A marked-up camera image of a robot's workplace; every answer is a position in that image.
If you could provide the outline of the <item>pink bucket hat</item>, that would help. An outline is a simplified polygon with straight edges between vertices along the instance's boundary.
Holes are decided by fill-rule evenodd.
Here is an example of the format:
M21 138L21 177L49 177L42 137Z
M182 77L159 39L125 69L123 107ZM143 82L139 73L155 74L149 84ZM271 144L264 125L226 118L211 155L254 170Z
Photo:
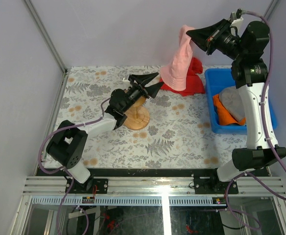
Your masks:
M187 73L193 57L191 37L187 35L193 27L183 25L179 31L179 46L171 61L160 68L160 77L163 81L162 90L167 88L174 91L184 91L187 87Z

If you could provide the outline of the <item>wooden hat stand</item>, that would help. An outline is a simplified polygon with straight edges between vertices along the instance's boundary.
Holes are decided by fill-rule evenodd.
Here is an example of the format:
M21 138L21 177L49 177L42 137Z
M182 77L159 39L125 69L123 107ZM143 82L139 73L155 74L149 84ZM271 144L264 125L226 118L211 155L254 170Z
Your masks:
M150 121L150 113L143 106L146 98L139 98L126 112L127 119L123 123L130 130L142 130Z

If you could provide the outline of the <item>red cloth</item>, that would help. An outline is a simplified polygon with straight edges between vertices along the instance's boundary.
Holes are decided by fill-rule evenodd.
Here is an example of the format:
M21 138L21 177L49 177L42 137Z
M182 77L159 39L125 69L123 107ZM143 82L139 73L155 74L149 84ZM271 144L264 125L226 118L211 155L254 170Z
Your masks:
M203 66L199 59L193 57L191 59L190 66L188 68L186 76L186 88L183 91L175 91L166 84L161 87L161 90L171 91L175 94L180 94L181 96L189 96L194 94L204 94L205 89L202 80L198 74L202 74Z

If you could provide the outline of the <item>grey bucket hat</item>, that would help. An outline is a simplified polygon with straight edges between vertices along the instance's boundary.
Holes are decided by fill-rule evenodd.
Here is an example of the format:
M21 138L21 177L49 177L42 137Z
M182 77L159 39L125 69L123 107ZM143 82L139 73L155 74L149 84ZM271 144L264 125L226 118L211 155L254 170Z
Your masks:
M237 121L245 118L243 102L235 86L223 89L219 93L219 100Z

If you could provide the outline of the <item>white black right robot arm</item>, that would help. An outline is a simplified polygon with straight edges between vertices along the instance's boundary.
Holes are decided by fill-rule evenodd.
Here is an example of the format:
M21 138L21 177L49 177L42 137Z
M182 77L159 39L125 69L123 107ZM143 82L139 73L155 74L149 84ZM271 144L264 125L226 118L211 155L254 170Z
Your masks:
M187 74L195 43L207 54L218 50L232 59L231 73L242 100L247 125L245 148L235 149L231 160L219 167L210 180L210 189L221 193L227 182L240 174L280 162L286 149L275 137L268 105L270 69L262 60L265 47L271 42L268 24L252 21L241 36L232 20L223 19L212 26L194 29L183 26L179 32L179 48L171 62L160 69L164 89L175 92L196 90L200 86Z

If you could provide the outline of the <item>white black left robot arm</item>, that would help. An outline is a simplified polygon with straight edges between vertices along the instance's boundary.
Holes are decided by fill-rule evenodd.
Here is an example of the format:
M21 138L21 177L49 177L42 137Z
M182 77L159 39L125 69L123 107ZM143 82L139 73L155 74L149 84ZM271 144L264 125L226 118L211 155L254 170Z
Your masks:
M82 193L90 192L94 186L90 171L81 161L87 137L98 136L119 128L127 119L126 111L140 98L155 98L164 83L158 82L150 86L148 83L158 75L157 72L129 75L128 90L113 90L107 99L108 107L102 110L99 118L81 124L65 120L49 135L46 152L77 181L76 187Z

